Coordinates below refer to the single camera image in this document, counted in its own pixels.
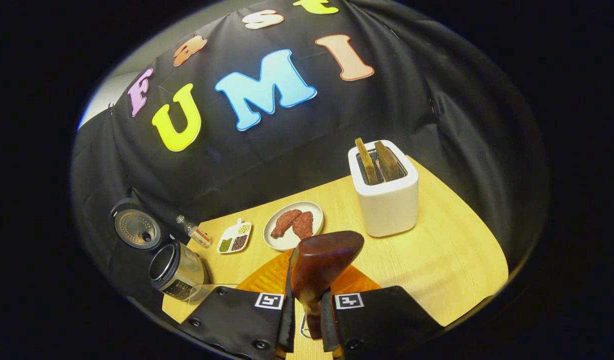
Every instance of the white plate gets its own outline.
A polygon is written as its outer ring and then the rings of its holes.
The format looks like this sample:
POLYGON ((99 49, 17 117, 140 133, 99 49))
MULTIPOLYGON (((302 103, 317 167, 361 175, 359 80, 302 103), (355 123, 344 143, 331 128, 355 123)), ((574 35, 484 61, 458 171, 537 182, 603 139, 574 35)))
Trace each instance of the white plate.
POLYGON ((249 242, 249 234, 251 233, 251 228, 252 228, 252 225, 250 222, 242 222, 242 219, 239 218, 238 223, 236 225, 228 227, 227 230, 225 230, 222 233, 222 236, 220 237, 220 241, 218 241, 218 246, 216 246, 216 253, 228 254, 228 253, 237 253, 238 251, 243 251, 247 247, 247 243, 249 242), (249 225, 249 230, 245 231, 242 234, 238 234, 238 230, 242 226, 245 226, 245 225, 249 225), (243 244, 241 248, 233 250, 233 244, 236 242, 236 237, 242 237, 242 236, 246 237, 245 244, 243 244), (229 248, 227 248, 227 251, 220 251, 220 244, 222 244, 222 242, 227 239, 231 239, 229 248))
POLYGON ((285 212, 295 209, 298 209, 303 213, 311 212, 311 214, 313 214, 313 235, 318 235, 320 233, 320 230, 322 230, 322 224, 325 221, 325 216, 322 214, 322 209, 314 202, 298 201, 278 210, 278 212, 273 214, 271 219, 269 219, 265 226, 265 230, 263 231, 263 237, 265 238, 265 242, 268 244, 268 246, 271 246, 271 248, 278 251, 286 251, 298 246, 300 238, 298 235, 293 233, 293 225, 289 226, 287 231, 284 232, 284 235, 278 237, 278 239, 271 237, 271 232, 275 228, 275 222, 278 220, 278 218, 285 212))

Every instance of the blue letter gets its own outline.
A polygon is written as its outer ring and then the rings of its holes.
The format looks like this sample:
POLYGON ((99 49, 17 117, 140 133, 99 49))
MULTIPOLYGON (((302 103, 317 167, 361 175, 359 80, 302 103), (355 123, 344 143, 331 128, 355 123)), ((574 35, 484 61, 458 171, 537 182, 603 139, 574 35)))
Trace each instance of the blue letter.
POLYGON ((246 101, 267 114, 275 111, 274 91, 280 91, 280 106, 290 108, 316 96, 316 89, 307 86, 291 63, 291 50, 285 48, 267 54, 260 63, 260 81, 239 72, 232 72, 216 83, 216 91, 227 95, 238 117, 236 129, 244 132, 260 123, 260 112, 251 111, 246 101))

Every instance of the foam letter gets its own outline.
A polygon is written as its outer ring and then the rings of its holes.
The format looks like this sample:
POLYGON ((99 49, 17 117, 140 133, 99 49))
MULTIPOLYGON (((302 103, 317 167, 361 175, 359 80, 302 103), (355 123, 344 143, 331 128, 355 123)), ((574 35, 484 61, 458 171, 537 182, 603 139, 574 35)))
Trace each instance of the foam letter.
POLYGON ((191 144, 200 133, 200 113, 191 97, 191 89, 193 84, 186 84, 174 94, 174 102, 180 103, 185 117, 187 126, 183 132, 176 132, 169 117, 169 105, 163 105, 153 116, 152 125, 158 129, 158 133, 165 143, 165 146, 171 151, 181 151, 191 144))
POLYGON ((338 12, 337 7, 325 7, 327 0, 300 0, 293 3, 294 7, 302 6, 312 14, 334 14, 338 12))
POLYGON ((276 14, 275 10, 263 10, 257 13, 248 14, 242 18, 243 23, 247 23, 245 27, 247 29, 260 29, 276 25, 284 20, 284 16, 276 14))
POLYGON ((182 44, 174 53, 174 66, 181 66, 191 55, 200 51, 201 48, 204 48, 204 44, 206 43, 207 40, 203 39, 200 35, 188 39, 188 41, 182 44))
POLYGON ((127 95, 131 99, 131 117, 136 116, 138 111, 147 103, 147 99, 142 97, 149 90, 149 80, 147 78, 153 74, 153 69, 149 68, 141 75, 136 82, 129 88, 127 95))
POLYGON ((236 112, 236 129, 244 132, 260 122, 260 112, 251 111, 246 101, 267 114, 275 112, 274 89, 280 92, 280 105, 293 107, 316 96, 316 89, 307 86, 291 63, 291 50, 285 48, 271 52, 260 63, 260 80, 256 81, 239 72, 232 72, 220 79, 215 86, 222 91, 236 112))
POLYGON ((362 62, 362 59, 349 44, 350 39, 347 35, 338 34, 316 40, 316 44, 327 48, 336 58, 342 69, 340 77, 348 82, 368 78, 375 72, 371 66, 362 62))

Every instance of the seasoning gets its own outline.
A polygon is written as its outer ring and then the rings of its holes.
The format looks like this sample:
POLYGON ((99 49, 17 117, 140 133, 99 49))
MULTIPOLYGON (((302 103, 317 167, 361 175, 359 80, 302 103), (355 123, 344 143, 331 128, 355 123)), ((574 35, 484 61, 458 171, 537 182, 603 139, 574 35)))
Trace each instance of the seasoning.
POLYGON ((238 250, 242 248, 245 245, 246 241, 247 241, 247 235, 236 237, 236 241, 233 242, 233 248, 231 250, 233 251, 233 250, 238 250))
POLYGON ((250 228, 251 228, 251 225, 250 225, 250 224, 248 224, 248 223, 246 223, 245 225, 241 226, 241 227, 238 229, 238 234, 244 234, 244 233, 246 233, 247 231, 249 231, 249 229, 250 229, 250 228))
POLYGON ((220 243, 220 249, 218 250, 220 250, 221 253, 224 253, 225 251, 229 250, 231 240, 231 238, 222 240, 222 243, 220 243))

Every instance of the glass bottle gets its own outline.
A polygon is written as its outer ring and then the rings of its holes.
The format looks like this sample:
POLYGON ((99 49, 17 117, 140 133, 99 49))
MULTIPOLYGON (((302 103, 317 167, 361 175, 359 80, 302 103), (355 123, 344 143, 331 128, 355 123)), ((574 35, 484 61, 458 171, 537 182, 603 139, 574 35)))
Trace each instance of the glass bottle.
POLYGON ((193 223, 190 221, 186 221, 183 215, 178 215, 176 218, 176 223, 182 225, 185 233, 204 248, 210 248, 211 244, 213 244, 213 241, 211 241, 211 239, 209 239, 204 232, 202 232, 196 225, 193 225, 193 223))

